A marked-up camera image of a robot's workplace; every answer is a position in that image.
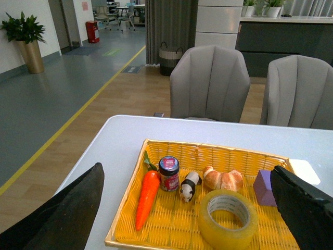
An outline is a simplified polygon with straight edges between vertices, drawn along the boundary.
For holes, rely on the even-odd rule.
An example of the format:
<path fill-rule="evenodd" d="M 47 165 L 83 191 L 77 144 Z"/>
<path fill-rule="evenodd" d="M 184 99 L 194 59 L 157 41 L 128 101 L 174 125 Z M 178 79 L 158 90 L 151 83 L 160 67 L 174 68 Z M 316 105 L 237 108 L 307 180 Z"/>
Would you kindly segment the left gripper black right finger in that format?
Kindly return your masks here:
<path fill-rule="evenodd" d="M 300 249 L 332 249 L 332 197 L 282 166 L 270 175 L 277 209 Z"/>

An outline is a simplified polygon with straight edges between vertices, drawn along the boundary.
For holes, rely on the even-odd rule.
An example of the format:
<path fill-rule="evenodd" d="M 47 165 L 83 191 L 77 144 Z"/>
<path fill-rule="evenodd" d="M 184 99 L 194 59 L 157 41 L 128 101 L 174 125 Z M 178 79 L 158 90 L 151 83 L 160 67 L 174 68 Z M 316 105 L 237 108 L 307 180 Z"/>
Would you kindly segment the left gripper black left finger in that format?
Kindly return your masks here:
<path fill-rule="evenodd" d="M 104 187 L 101 163 L 1 233 L 1 249 L 85 249 Z"/>

